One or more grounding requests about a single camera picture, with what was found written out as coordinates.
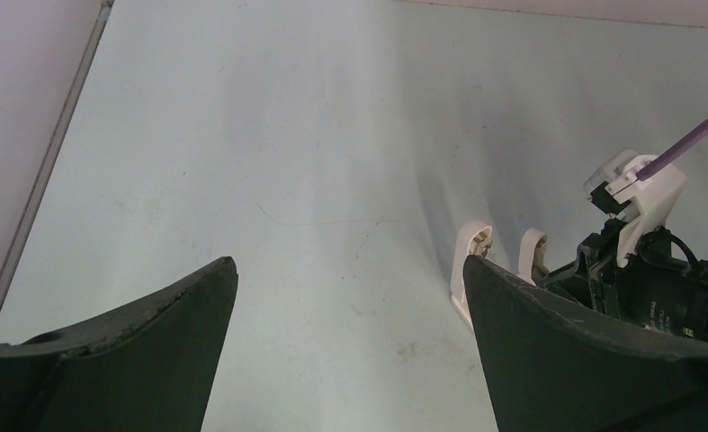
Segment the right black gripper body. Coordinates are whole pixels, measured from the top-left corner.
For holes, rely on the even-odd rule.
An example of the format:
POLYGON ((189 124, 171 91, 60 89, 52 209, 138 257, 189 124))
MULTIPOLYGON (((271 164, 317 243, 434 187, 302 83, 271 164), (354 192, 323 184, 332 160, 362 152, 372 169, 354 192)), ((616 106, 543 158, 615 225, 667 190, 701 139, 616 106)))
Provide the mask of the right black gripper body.
POLYGON ((641 237, 621 268, 623 226, 607 221, 578 245, 572 263, 540 276, 539 287, 617 320, 708 342, 708 261, 660 227, 641 237))

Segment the small white mini stapler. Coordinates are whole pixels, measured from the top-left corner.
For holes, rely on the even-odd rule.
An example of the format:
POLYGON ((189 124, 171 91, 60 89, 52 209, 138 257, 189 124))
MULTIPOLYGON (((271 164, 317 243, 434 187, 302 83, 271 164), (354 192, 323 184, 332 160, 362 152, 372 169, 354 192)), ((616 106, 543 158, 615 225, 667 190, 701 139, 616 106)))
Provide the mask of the small white mini stapler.
POLYGON ((536 228, 530 228, 522 236, 517 265, 517 275, 532 285, 537 285, 548 274, 544 264, 547 235, 536 228))

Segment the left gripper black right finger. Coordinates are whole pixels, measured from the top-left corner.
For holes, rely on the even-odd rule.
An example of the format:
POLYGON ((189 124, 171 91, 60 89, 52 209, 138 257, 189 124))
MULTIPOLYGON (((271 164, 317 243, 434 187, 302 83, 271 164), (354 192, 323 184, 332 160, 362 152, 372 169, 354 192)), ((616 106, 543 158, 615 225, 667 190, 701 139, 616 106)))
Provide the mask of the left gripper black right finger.
POLYGON ((482 256, 463 281, 501 431, 708 431, 708 342, 609 318, 482 256))

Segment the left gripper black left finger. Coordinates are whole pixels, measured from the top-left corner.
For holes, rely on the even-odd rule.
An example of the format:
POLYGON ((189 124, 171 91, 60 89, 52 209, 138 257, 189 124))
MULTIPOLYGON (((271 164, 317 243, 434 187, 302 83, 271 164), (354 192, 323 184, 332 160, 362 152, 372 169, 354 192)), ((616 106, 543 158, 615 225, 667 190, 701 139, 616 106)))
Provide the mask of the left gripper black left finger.
POLYGON ((221 257, 166 288, 0 344, 0 431, 198 431, 237 296, 221 257))

